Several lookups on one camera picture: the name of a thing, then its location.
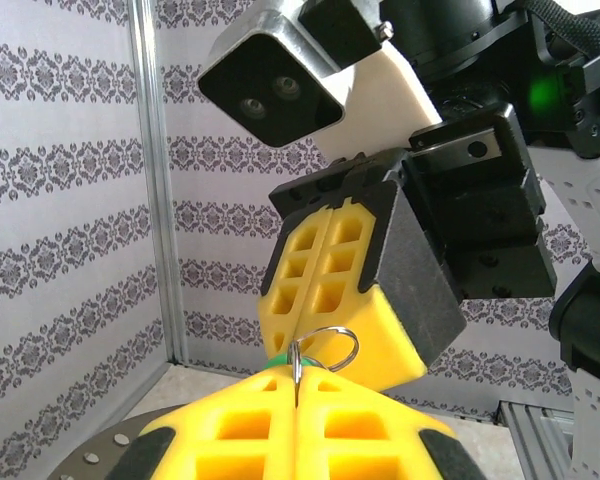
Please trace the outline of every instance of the metal key ring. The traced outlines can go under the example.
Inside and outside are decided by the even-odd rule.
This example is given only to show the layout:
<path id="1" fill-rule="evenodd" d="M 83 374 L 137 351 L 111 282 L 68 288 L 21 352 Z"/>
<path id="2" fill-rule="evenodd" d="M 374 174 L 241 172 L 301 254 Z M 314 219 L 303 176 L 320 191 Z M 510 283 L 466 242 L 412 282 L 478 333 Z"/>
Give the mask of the metal key ring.
<path id="1" fill-rule="evenodd" d="M 302 378 L 302 356 L 298 342 L 291 342 L 287 351 L 287 362 L 291 364 L 293 383 L 298 385 Z"/>
<path id="2" fill-rule="evenodd" d="M 318 328 L 309 333 L 305 333 L 300 338 L 298 338 L 295 342 L 291 342 L 291 343 L 297 344 L 298 352 L 299 352 L 300 345 L 302 344 L 302 342 L 304 342 L 308 338 L 310 338 L 314 335 L 317 335 L 318 333 L 322 333 L 322 332 L 336 332 L 336 333 L 339 333 L 340 335 L 346 335 L 347 337 L 349 337 L 351 340 L 353 340 L 353 349 L 351 350 L 351 353 L 349 353 L 349 355 L 347 355 L 347 357 L 344 360 L 336 363 L 335 365 L 331 365 L 330 367 L 325 367 L 322 363 L 320 363 L 318 360 L 316 360 L 314 358 L 305 357 L 306 359 L 311 360 L 312 362 L 315 362 L 318 366 L 320 366 L 326 370 L 329 370 L 330 372 L 334 372 L 334 373 L 342 370 L 344 367 L 348 366 L 351 362 L 353 362 L 355 360 L 356 356 L 358 355 L 358 352 L 360 351 L 360 342 L 358 341 L 358 337 L 356 336 L 356 334 L 345 327 L 333 326 L 333 327 Z"/>

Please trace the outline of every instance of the yellow gripper pad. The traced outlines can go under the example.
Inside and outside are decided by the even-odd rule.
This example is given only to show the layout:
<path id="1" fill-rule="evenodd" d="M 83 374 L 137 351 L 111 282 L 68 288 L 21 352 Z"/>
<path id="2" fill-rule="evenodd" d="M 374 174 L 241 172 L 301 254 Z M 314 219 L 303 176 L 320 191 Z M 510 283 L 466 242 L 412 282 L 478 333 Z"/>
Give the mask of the yellow gripper pad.
<path id="1" fill-rule="evenodd" d="M 258 302 L 266 353 L 342 326 L 360 351 L 339 374 L 377 391 L 415 380 L 464 329 L 458 299 L 396 182 L 336 193 L 283 221 Z M 328 366 L 351 348 L 321 333 L 301 352 Z"/>
<path id="2" fill-rule="evenodd" d="M 484 480 L 438 420 L 319 367 L 279 366 L 149 423 L 107 480 Z"/>

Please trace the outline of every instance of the metal base plate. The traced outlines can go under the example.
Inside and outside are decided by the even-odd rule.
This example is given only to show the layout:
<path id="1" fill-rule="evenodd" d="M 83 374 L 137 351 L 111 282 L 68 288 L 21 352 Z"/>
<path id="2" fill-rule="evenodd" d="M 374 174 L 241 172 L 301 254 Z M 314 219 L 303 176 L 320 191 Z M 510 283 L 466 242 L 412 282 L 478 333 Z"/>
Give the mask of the metal base plate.
<path id="1" fill-rule="evenodd" d="M 501 402 L 499 420 L 511 431 L 526 480 L 564 480 L 571 462 L 572 414 Z"/>
<path id="2" fill-rule="evenodd" d="M 94 435 L 65 458 L 49 480 L 103 480 L 145 425 L 179 407 L 144 413 Z"/>

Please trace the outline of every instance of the black cable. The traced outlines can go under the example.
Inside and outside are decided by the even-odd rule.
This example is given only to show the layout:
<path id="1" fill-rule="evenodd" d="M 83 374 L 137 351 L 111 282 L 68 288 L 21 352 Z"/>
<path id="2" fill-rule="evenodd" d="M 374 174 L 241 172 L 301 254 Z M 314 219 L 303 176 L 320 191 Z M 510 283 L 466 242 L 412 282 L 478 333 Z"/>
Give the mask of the black cable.
<path id="1" fill-rule="evenodd" d="M 536 15 L 558 37 L 587 58 L 600 56 L 600 24 L 598 22 L 573 15 L 553 0 L 515 0 L 511 6 Z"/>

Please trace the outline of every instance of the yellow foam grid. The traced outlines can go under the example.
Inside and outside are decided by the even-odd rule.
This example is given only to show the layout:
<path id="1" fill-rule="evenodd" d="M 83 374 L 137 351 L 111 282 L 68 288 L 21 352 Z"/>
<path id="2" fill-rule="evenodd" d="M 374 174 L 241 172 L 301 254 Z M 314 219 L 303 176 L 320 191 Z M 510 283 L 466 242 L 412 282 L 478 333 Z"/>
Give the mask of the yellow foam grid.
<path id="1" fill-rule="evenodd" d="M 151 422 L 176 435 L 152 480 L 442 480 L 418 432 L 443 423 L 318 367 L 299 406 L 274 367 Z"/>
<path id="2" fill-rule="evenodd" d="M 292 339 L 337 325 L 360 341 L 354 362 L 339 372 L 343 377 L 381 391 L 425 375 L 426 366 L 382 289 L 358 291 L 374 225 L 373 214 L 347 199 L 341 208 L 324 207 L 307 216 L 289 235 L 271 287 L 258 302 L 269 358 L 286 351 Z M 332 365 L 348 355 L 351 340 L 327 333 L 302 347 L 304 355 Z"/>

